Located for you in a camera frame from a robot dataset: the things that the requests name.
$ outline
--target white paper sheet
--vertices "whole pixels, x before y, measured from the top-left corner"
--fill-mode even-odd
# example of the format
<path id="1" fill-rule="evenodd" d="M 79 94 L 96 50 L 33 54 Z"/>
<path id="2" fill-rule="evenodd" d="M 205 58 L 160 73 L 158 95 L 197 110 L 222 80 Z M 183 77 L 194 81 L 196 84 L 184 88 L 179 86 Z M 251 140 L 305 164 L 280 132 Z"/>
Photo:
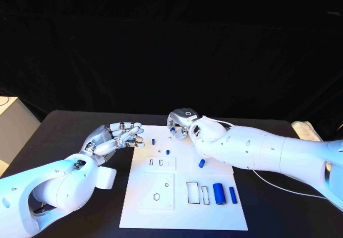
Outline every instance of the white paper sheet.
<path id="1" fill-rule="evenodd" d="M 200 168 L 203 158 L 194 151 L 190 138 L 176 140 L 166 126 L 144 125 L 143 129 L 145 147 L 134 149 L 120 228 L 246 231 L 232 167 L 213 159 L 205 159 Z M 158 166 L 150 166 L 151 159 L 154 164 L 158 162 Z M 173 191 L 166 182 L 169 177 L 163 178 L 163 174 L 173 175 Z M 148 182 L 143 179 L 144 175 L 150 178 Z M 187 182 L 199 184 L 200 204 L 187 203 Z M 215 183 L 223 185 L 225 205 L 216 205 L 215 202 Z M 202 186 L 207 187 L 209 205 L 203 205 Z M 235 188 L 238 204 L 232 204 L 229 187 Z"/>

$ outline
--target blue battery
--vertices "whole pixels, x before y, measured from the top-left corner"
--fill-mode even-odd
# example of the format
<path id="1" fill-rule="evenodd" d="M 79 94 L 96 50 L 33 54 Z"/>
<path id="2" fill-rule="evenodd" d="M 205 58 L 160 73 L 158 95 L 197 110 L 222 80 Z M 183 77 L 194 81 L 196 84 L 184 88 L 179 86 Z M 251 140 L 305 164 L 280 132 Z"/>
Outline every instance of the blue battery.
<path id="1" fill-rule="evenodd" d="M 216 198 L 216 205 L 226 204 L 225 194 L 223 194 L 223 185 L 220 183 L 213 184 L 213 192 Z"/>
<path id="2" fill-rule="evenodd" d="M 205 165 L 205 160 L 200 160 L 199 167 L 202 168 Z"/>
<path id="3" fill-rule="evenodd" d="M 236 204 L 238 200 L 236 200 L 236 195 L 235 195 L 233 187 L 231 187 L 231 199 L 232 199 L 232 203 Z"/>

